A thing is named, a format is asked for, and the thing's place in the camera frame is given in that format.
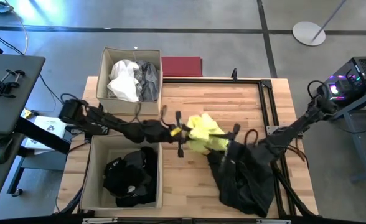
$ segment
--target white cloth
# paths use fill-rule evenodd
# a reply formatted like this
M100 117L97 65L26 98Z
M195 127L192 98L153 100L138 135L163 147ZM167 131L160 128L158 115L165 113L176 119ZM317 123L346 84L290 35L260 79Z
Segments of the white cloth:
M134 71L139 70L139 65L130 60L120 60L113 65L111 74L109 75L110 83L107 88L120 99L129 102L138 102L139 98L136 94L136 84L139 83L134 78Z

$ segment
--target concrete floor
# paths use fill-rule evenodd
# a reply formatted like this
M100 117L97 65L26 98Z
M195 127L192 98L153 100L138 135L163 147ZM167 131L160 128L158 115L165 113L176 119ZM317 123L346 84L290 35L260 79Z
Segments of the concrete floor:
M98 73L104 46L161 49L163 55L201 56L206 77L228 77L234 67L240 77L271 77L270 60L278 78L288 78L297 116L306 109L306 85L325 80L353 56L366 55L366 0L348 0L326 30L354 31L327 35L318 47L306 47L292 35L270 34L266 53L261 16L263 5L270 30L290 30L299 21L322 24L340 0L10 0L25 25L76 27L74 32L29 32L29 55L46 58L42 74L53 91L82 96L88 75ZM12 15L0 16L2 30L17 27ZM98 28L245 29L248 34L99 32ZM20 31L0 31L19 49L25 46ZM7 54L14 52L1 45ZM54 103L42 82L37 82L27 107L51 111ZM363 171L351 137L330 123L315 124L305 134L304 147L319 213L327 218L366 222L366 182L349 177ZM26 170L21 197L6 195L13 169L0 196L0 218L31 217L53 212L61 172Z

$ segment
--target white paper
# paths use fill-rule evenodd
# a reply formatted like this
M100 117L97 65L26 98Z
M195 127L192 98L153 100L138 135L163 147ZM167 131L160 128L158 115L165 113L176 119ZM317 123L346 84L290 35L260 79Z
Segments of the white paper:
M58 118L37 116L34 124L45 131L57 135L60 138L63 138L64 136L66 124ZM53 151L52 148L49 148L38 141L32 140L31 138L27 138L25 147L27 149L36 149L35 155L43 152Z

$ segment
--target yellow cloth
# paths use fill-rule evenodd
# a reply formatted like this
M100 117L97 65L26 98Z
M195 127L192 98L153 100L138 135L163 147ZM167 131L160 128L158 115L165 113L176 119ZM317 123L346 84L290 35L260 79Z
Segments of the yellow cloth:
M209 134L225 134L209 115L191 116L187 127L192 128L189 137L193 140L188 141L187 144L193 151L206 153L207 148L218 151L227 150L228 139L209 136Z

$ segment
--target computer tower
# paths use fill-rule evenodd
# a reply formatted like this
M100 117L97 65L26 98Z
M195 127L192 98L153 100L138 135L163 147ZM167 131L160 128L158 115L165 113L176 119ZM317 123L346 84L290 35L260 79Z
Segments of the computer tower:
M329 94L331 100L339 106L346 106L366 94L366 57L353 57L325 82L325 88L317 92Z

